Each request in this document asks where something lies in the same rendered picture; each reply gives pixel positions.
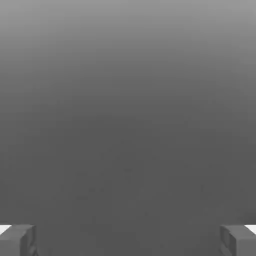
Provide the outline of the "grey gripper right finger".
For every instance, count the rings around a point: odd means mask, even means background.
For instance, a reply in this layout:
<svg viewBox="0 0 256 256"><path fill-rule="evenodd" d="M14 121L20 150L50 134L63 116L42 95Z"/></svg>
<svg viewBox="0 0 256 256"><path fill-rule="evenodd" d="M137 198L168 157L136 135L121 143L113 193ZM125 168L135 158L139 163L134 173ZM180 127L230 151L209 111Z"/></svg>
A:
<svg viewBox="0 0 256 256"><path fill-rule="evenodd" d="M256 256L256 224L221 225L220 256Z"/></svg>

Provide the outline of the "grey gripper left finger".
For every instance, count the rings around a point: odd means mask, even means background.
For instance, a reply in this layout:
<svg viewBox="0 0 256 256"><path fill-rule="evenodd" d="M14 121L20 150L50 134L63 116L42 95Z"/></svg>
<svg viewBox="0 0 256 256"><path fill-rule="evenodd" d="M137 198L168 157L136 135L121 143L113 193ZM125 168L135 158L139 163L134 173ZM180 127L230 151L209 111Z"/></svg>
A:
<svg viewBox="0 0 256 256"><path fill-rule="evenodd" d="M37 227L0 224L0 256L38 256Z"/></svg>

